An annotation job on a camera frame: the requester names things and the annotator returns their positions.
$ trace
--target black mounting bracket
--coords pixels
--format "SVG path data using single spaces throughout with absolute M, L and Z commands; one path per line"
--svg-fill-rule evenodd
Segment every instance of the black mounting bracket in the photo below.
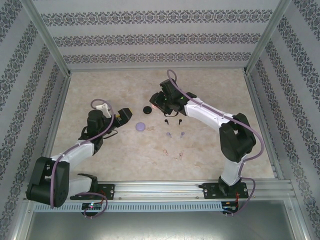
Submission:
M 113 200 L 115 196 L 115 185 L 114 184 L 100 184 L 97 185 L 97 190 L 95 191 L 98 194 L 105 194 L 106 199 Z M 96 195 L 76 195 L 71 196 L 70 200 L 89 200 L 96 201 L 102 200 L 101 197 Z
M 230 187 L 227 195 L 220 190 L 218 182 L 205 182 L 198 187 L 203 189 L 204 199 L 235 199 L 237 193 L 239 194 L 239 199 L 247 199 L 249 197 L 245 182 L 239 182 L 234 187 Z

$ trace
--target black round object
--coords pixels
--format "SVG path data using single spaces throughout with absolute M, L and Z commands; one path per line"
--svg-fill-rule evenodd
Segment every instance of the black round object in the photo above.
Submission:
M 152 112 L 152 108 L 151 108 L 150 106 L 145 106 L 145 107 L 143 108 L 143 112 L 144 112 L 145 114 L 150 114 L 150 113 Z

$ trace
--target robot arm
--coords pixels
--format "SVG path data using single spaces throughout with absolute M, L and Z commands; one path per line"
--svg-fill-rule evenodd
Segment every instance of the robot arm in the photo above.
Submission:
M 96 193 L 98 191 L 98 179 L 96 176 L 80 173 L 77 176 L 70 177 L 70 172 L 83 160 L 99 151 L 105 134 L 109 134 L 115 128 L 126 124 L 132 117 L 132 112 L 129 108 L 119 110 L 119 115 L 114 116 L 112 126 L 104 135 L 80 145 L 81 142 L 102 133 L 110 124 L 111 115 L 107 114 L 108 118 L 102 112 L 102 110 L 106 110 L 108 113 L 107 105 L 99 105 L 96 108 L 88 114 L 87 126 L 83 128 L 81 136 L 76 142 L 78 147 L 64 155 L 56 167 L 53 194 L 54 207 L 60 207 L 70 196 L 86 192 Z M 55 161 L 61 155 L 62 153 L 52 157 L 42 156 L 38 158 L 26 192 L 27 199 L 50 205 L 52 169 Z
M 175 111 L 198 119 L 219 133 L 221 151 L 225 156 L 224 170 L 219 178 L 219 189 L 225 196 L 228 195 L 229 189 L 240 183 L 239 169 L 255 146 L 256 139 L 251 131 L 224 117 L 233 118 L 250 126 L 248 119 L 242 113 L 233 115 L 222 112 L 204 103 L 193 93 L 187 92 L 186 94 L 189 97 L 198 103 L 202 103 L 201 105 L 196 104 L 180 93 L 169 79 L 160 83 L 160 87 L 162 91 L 155 93 L 150 99 L 155 107 L 159 108 L 164 114 L 170 115 L 172 111 Z M 204 106 L 214 109 L 222 116 Z

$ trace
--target patterned wallpaper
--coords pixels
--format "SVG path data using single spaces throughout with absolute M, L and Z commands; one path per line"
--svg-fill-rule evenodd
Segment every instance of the patterned wallpaper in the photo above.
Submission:
M 294 0 L 251 73 L 282 171 L 320 239 L 320 1 Z
M 71 70 L 244 67 L 279 0 L 35 0 Z
M 0 1 L 0 240 L 47 142 L 64 76 L 18 0 Z

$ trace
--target beige table surface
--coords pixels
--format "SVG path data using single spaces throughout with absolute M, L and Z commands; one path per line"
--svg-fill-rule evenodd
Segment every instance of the beige table surface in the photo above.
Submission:
M 130 108 L 131 120 L 117 128 L 118 134 L 104 140 L 100 151 L 84 160 L 74 173 L 87 173 L 100 181 L 157 181 L 218 179 L 224 167 L 217 132 L 204 123 L 179 114 L 166 118 L 159 110 L 143 113 L 166 70 L 77 72 L 72 74 L 52 155 L 74 145 L 87 125 L 90 102 L 95 98 L 111 102 L 115 112 Z M 243 113 L 250 125 L 259 125 L 241 69 L 175 70 L 178 85 L 207 104 L 227 113 Z M 146 129 L 135 126 L 143 122 Z M 260 150 L 259 142 L 253 153 Z M 244 177 L 274 178 L 266 152 L 248 162 Z

